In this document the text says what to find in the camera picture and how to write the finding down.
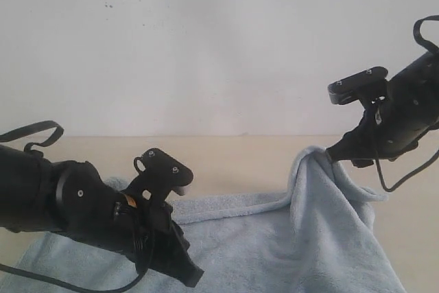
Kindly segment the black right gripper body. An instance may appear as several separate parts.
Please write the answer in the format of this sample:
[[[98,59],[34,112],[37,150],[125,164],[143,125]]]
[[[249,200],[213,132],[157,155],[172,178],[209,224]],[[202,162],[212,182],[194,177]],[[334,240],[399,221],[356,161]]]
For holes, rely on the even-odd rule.
[[[397,102],[385,99],[370,108],[366,123],[359,132],[362,151],[353,159],[358,168],[371,166],[376,159],[395,161],[418,147],[422,136],[420,106],[416,101]]]

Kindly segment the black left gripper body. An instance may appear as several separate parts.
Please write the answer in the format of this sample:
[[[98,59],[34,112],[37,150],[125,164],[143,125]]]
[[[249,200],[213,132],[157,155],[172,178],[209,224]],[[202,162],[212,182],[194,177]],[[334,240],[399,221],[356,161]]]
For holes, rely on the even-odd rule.
[[[154,204],[142,196],[132,196],[125,189],[104,184],[106,202],[102,214],[102,248],[119,253],[134,263],[137,272],[147,272],[154,253],[182,249],[190,243],[171,218],[170,204]]]

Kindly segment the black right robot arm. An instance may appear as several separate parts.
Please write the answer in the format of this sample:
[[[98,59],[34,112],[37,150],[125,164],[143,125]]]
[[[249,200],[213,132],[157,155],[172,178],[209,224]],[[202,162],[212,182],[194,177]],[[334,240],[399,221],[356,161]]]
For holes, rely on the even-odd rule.
[[[332,162],[395,161],[438,128],[438,55],[426,52],[390,80],[387,75],[386,68],[372,67],[328,86],[332,104],[364,107],[359,124],[328,148]]]

